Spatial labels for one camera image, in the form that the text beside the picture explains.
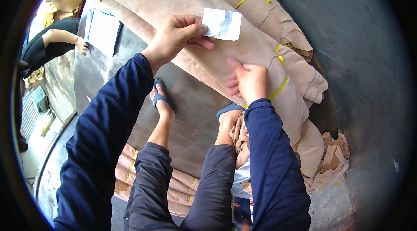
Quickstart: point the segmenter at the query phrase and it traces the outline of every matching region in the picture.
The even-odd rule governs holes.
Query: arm
[[[282,120],[268,99],[268,70],[228,59],[234,71],[227,86],[249,105],[244,119],[249,132],[254,230],[308,230],[310,197]]]
[[[44,48],[48,47],[50,43],[65,42],[76,45],[80,54],[87,54],[87,44],[84,41],[84,39],[66,30],[49,29],[46,33],[42,35],[42,41]]]
[[[117,158],[152,90],[153,77],[189,40],[214,47],[201,36],[206,30],[196,16],[169,18],[142,51],[146,59],[136,54],[96,94],[66,145],[68,160],[61,168],[62,184],[57,190],[56,230],[111,229]]]

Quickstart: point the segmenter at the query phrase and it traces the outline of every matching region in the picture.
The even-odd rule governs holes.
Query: leg
[[[217,140],[206,155],[195,200],[181,224],[184,230],[231,230],[233,227],[230,189],[236,153],[229,132],[240,112],[232,110],[220,116]]]
[[[165,96],[162,87],[158,87],[158,92]],[[162,101],[158,101],[156,107],[159,122],[136,159],[136,179],[124,216],[125,230],[180,230],[172,221],[166,197],[172,175],[168,136],[175,115]]]

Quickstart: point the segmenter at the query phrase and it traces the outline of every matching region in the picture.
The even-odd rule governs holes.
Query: bare foot
[[[160,84],[156,84],[156,88],[158,89],[158,93],[166,98],[166,94],[164,93],[162,86]],[[155,97],[155,87],[152,88],[150,97],[153,101]],[[157,101],[156,108],[158,109],[161,119],[174,120],[175,113],[166,102],[163,102],[162,100]]]
[[[243,110],[230,110],[230,111],[220,115],[218,120],[219,120],[220,124],[235,125],[237,120],[239,119],[239,114],[242,111]]]

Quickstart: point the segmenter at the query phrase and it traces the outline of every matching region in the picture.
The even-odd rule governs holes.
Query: wrist
[[[268,95],[257,95],[257,96],[254,96],[253,98],[251,98],[251,99],[249,99],[249,100],[246,101],[246,105],[249,106],[251,103],[256,102],[259,99],[268,99]]]
[[[155,51],[154,49],[150,49],[149,46],[146,47],[141,54],[146,58],[146,60],[149,63],[149,66],[152,70],[152,76],[155,78],[156,72],[159,70],[161,66],[164,65],[164,63],[161,62],[164,58],[158,51]]]

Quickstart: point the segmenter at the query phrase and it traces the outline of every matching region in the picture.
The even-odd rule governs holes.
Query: flip-flop
[[[162,89],[164,90],[166,98],[164,96],[162,96],[160,93],[158,93],[158,89],[156,88],[157,84],[160,84],[162,86]],[[155,96],[154,96],[154,100],[152,102],[152,105],[155,107],[155,109],[156,109],[156,102],[161,100],[161,101],[167,103],[168,106],[171,107],[172,111],[174,111],[174,114],[177,115],[177,111],[174,108],[174,105],[173,105],[171,99],[169,98],[169,94],[168,94],[168,91],[166,90],[165,84],[160,79],[156,78],[155,81],[154,81],[154,87],[155,87]]]
[[[232,104],[230,104],[229,106],[227,106],[227,107],[225,107],[225,108],[221,109],[220,111],[218,111],[218,112],[216,113],[216,118],[217,118],[217,120],[219,120],[220,115],[222,115],[223,113],[226,113],[226,112],[228,112],[228,111],[231,111],[231,110],[245,110],[245,109],[243,109],[243,107],[242,107],[242,106],[237,105],[236,103],[232,103]]]

